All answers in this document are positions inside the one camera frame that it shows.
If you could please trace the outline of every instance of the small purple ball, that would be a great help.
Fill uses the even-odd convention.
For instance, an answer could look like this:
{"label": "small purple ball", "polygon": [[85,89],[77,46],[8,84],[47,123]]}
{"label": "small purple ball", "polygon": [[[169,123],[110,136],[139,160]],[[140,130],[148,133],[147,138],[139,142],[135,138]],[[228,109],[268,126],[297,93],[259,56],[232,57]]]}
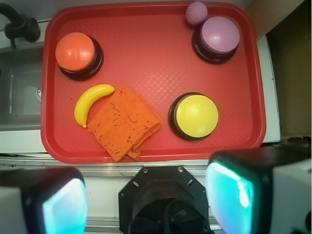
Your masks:
{"label": "small purple ball", "polygon": [[191,3],[186,9],[186,20],[190,25],[200,25],[208,15],[208,10],[205,4],[196,1]]}

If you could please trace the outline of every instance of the orange button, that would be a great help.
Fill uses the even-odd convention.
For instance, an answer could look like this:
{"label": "orange button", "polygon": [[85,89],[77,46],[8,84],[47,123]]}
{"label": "orange button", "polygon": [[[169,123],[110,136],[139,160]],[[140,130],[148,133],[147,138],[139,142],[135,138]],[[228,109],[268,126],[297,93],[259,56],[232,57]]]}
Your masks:
{"label": "orange button", "polygon": [[95,53],[91,38],[83,33],[67,34],[58,42],[55,50],[59,66],[72,72],[88,67]]}

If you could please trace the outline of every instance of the tray rim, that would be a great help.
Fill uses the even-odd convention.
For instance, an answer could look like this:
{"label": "tray rim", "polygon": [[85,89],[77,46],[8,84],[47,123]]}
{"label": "tray rim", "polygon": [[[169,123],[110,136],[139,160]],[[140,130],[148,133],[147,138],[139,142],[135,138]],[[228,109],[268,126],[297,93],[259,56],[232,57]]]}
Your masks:
{"label": "tray rim", "polygon": [[[113,160],[95,160],[95,161],[90,161],[90,157],[65,157],[62,154],[66,153],[67,151],[62,149],[61,147],[58,146],[56,143],[55,139],[50,139],[47,136],[47,126],[48,122],[51,122],[53,119],[53,116],[50,115],[48,116],[46,106],[47,106],[47,91],[53,92],[54,93],[54,86],[49,86],[47,84],[47,78],[49,76],[49,68],[51,69],[51,66],[48,66],[49,63],[49,54],[53,53],[54,51],[52,50],[54,46],[56,47],[56,42],[55,38],[50,37],[49,35],[53,31],[55,27],[60,27],[62,25],[62,22],[69,17],[70,14],[76,14],[77,12],[84,12],[84,11],[94,11],[94,10],[111,10],[114,9],[116,10],[117,8],[121,10],[126,10],[128,8],[148,8],[148,9],[154,9],[156,7],[159,7],[160,9],[163,7],[182,7],[182,8],[187,8],[187,6],[192,3],[190,1],[175,1],[175,2],[132,2],[132,3],[110,3],[110,4],[96,4],[96,5],[88,5],[88,6],[76,6],[76,7],[70,7],[61,10],[59,13],[57,13],[50,23],[47,26],[46,32],[45,32],[45,45],[49,45],[44,47],[43,50],[43,69],[42,69],[42,90],[43,96],[42,96],[42,102],[41,102],[41,139],[43,142],[44,147],[46,148],[47,152],[50,153],[55,159],[65,162],[65,163],[73,163],[73,164],[81,164],[81,163],[110,163],[113,162]],[[262,140],[265,136],[266,132],[266,119],[265,119],[265,108],[264,108],[264,94],[263,94],[263,86],[262,86],[262,78],[261,78],[261,71],[260,71],[260,63],[259,63],[259,56],[258,56],[258,50],[257,50],[257,44],[256,44],[256,36],[255,36],[255,31],[254,31],[254,26],[249,19],[249,17],[246,15],[246,13],[241,10],[240,8],[230,4],[230,3],[223,3],[223,2],[204,2],[204,4],[207,7],[222,7],[224,10],[231,10],[231,11],[236,11],[237,14],[239,14],[242,18],[244,18],[244,21],[246,23],[246,26],[248,27],[248,34],[251,37],[251,40],[244,40],[245,43],[250,43],[250,47],[252,48],[252,51],[248,51],[248,53],[252,53],[253,60],[249,62],[249,64],[254,65],[254,69],[252,69],[252,72],[254,75],[257,77],[253,79],[253,90],[257,90],[257,94],[251,95],[251,99],[253,99],[252,103],[255,101],[257,102],[257,106],[252,105],[251,107],[251,112],[253,115],[253,118],[256,117],[258,118],[258,122],[261,123],[260,126],[258,127],[259,134],[257,136],[253,136],[252,139],[248,139],[246,142],[250,143],[247,146],[244,146],[244,148],[254,148],[254,147],[259,147],[262,143]],[[254,109],[257,109],[258,116],[254,116]],[[57,147],[53,147],[51,143],[54,143],[57,145]],[[192,160],[194,158],[194,155],[196,155],[195,159],[209,159],[211,154],[215,152],[216,150],[232,150],[232,149],[240,149],[242,146],[237,145],[235,147],[222,147],[222,149],[217,148],[217,147],[208,147],[210,149],[209,152],[206,153],[180,153],[180,154],[166,154],[168,150],[164,150],[163,155],[144,155],[140,158],[140,161],[167,161],[167,160]],[[133,162],[133,160],[124,158],[122,162]]]}

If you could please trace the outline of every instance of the orange sponge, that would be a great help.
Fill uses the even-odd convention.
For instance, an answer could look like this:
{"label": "orange sponge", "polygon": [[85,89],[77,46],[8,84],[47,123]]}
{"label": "orange sponge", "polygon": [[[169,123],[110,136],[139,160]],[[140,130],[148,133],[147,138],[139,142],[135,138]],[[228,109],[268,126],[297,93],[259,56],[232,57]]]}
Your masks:
{"label": "orange sponge", "polygon": [[158,115],[130,87],[123,85],[88,124],[89,131],[114,161],[139,160],[141,149],[162,125]]}

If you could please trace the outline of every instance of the red tray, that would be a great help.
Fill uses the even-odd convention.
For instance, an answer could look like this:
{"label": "red tray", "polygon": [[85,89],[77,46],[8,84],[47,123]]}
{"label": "red tray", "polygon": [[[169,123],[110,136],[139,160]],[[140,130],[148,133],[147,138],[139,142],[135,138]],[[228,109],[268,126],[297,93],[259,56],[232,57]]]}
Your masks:
{"label": "red tray", "polygon": [[[241,40],[224,64],[210,64],[193,51],[195,28],[185,19],[190,2],[150,2],[73,7],[49,23],[43,53],[41,138],[55,159],[66,163],[113,162],[95,137],[74,119],[79,96],[96,84],[118,88],[128,84],[140,93],[164,121],[144,148],[140,161],[208,159],[217,150],[258,147],[265,134],[262,81],[254,28],[246,14],[226,3],[205,3],[209,16],[228,17]],[[68,33],[96,39],[104,52],[101,70],[91,79],[74,81],[58,68],[55,48]],[[187,92],[211,98],[219,122],[204,140],[189,142],[170,129],[172,102]],[[91,108],[90,121],[108,100]],[[123,162],[132,161],[124,158]]]}

